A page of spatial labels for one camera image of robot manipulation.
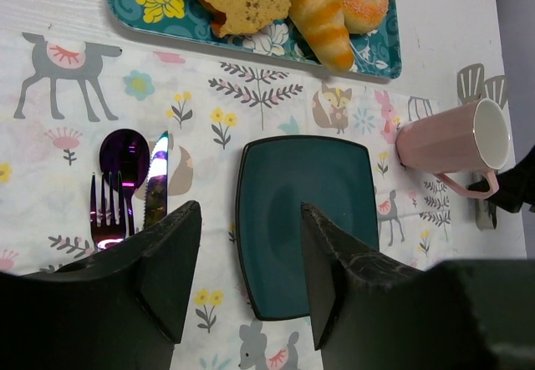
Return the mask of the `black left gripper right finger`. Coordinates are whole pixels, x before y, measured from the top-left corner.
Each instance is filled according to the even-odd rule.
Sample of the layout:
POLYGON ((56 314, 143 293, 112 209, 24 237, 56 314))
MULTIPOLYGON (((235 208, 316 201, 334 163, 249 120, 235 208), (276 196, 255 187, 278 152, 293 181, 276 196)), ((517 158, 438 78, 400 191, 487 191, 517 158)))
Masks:
POLYGON ((534 263, 420 271, 301 207, 313 344, 326 369, 531 369, 534 263))

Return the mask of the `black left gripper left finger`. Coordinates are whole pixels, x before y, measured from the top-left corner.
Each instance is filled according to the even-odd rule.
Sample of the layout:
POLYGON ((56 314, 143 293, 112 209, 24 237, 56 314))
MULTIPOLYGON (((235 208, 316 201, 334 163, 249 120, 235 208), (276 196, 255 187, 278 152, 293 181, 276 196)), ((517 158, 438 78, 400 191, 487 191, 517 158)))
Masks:
POLYGON ((169 368, 200 239, 201 207, 191 200, 56 272, 3 273, 2 368, 169 368))

